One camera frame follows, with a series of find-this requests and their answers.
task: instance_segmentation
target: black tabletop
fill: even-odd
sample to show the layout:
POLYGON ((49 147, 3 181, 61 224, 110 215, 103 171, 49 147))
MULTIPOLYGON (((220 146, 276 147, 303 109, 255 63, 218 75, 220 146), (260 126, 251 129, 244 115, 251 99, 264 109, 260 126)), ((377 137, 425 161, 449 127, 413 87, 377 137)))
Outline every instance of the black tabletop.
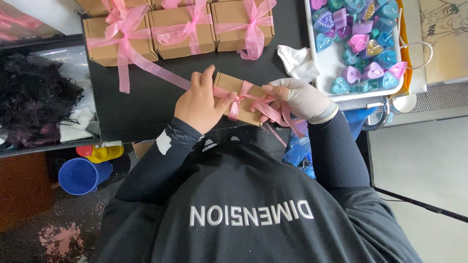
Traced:
MULTIPOLYGON (((192 72, 202 72, 211 64, 219 72, 256 85, 288 77, 276 48, 279 44, 295 49, 310 47, 304 0, 278 0, 273 20, 275 37, 255 61, 243 60, 236 52, 212 52, 156 63, 187 80, 192 72)), ((119 92, 117 67, 89 61, 89 70, 103 142, 156 138, 172 119, 177 99, 184 93, 183 89, 135 65, 129 66, 129 95, 119 92)), ((216 128, 237 125, 223 117, 216 128)))

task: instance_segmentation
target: metal clamp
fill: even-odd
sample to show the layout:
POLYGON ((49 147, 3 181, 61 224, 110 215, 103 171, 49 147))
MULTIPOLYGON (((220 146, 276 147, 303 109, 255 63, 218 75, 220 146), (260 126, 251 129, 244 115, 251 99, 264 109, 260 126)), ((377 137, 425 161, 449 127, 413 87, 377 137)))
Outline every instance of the metal clamp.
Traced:
POLYGON ((390 117, 390 98, 388 96, 383 96, 383 100, 382 117, 379 122, 374 125, 369 125, 369 117, 367 117, 367 121, 362 126, 363 131, 375 131, 387 124, 388 118, 390 117))

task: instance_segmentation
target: fingernail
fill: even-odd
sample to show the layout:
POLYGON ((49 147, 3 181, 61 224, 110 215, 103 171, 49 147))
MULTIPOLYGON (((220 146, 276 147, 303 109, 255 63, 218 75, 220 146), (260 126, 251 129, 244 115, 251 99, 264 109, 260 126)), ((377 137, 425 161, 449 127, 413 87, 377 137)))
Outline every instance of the fingernail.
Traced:
POLYGON ((228 95, 227 95, 227 98, 230 100, 230 101, 233 101, 237 96, 237 93, 236 92, 230 92, 228 95))
POLYGON ((270 85, 263 85, 262 86, 262 89, 266 92, 270 92, 273 90, 273 86, 270 86, 270 85))

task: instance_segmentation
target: black arm sleeve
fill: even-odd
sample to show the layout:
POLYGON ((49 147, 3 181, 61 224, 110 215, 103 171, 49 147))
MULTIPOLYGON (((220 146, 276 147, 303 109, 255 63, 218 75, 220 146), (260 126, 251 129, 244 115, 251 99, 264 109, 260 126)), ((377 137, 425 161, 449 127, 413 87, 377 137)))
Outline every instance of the black arm sleeve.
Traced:
POLYGON ((341 111, 323 124, 309 124, 312 162, 325 189, 369 187, 369 173, 341 111))
POLYGON ((162 154, 157 140, 120 185, 116 199, 162 205, 182 183, 177 171, 201 133, 174 118, 163 131, 170 138, 170 148, 162 154))

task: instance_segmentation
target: latex glove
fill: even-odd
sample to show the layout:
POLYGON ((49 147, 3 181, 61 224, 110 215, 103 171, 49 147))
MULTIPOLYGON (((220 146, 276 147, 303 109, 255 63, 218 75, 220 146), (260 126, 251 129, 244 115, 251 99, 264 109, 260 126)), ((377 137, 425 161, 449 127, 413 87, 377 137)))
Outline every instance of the latex glove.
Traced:
POLYGON ((192 74, 192 87, 175 104, 174 117, 192 126, 201 134, 209 132, 223 116, 223 113, 236 98, 231 92, 214 105, 213 98, 214 66, 209 66, 203 74, 192 74))
POLYGON ((270 82, 262 89, 275 98, 285 101, 291 112, 310 124, 321 124, 331 120, 338 112, 338 106, 325 94, 301 80, 288 78, 270 82))

